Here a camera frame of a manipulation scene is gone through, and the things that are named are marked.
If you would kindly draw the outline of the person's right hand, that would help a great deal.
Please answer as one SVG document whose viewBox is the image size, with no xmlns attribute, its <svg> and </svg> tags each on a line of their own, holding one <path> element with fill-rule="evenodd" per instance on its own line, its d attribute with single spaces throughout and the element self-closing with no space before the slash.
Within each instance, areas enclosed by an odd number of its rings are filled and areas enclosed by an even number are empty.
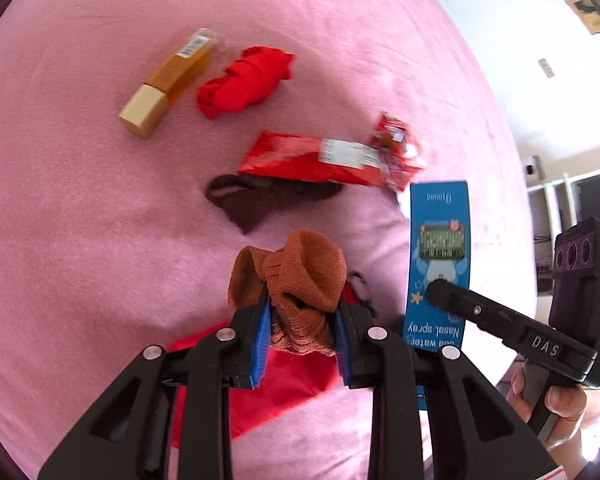
<svg viewBox="0 0 600 480">
<path fill-rule="evenodd" d="M 506 394 L 507 402 L 516 413 L 528 422 L 532 408 L 522 397 L 526 380 L 521 367 L 516 370 L 510 382 L 509 392 Z M 580 387 L 550 387 L 545 396 L 545 406 L 557 416 L 554 429 L 545 441 L 545 447 L 553 451 L 561 445 L 570 442 L 579 431 L 581 422 L 588 406 L 588 398 Z"/>
</svg>

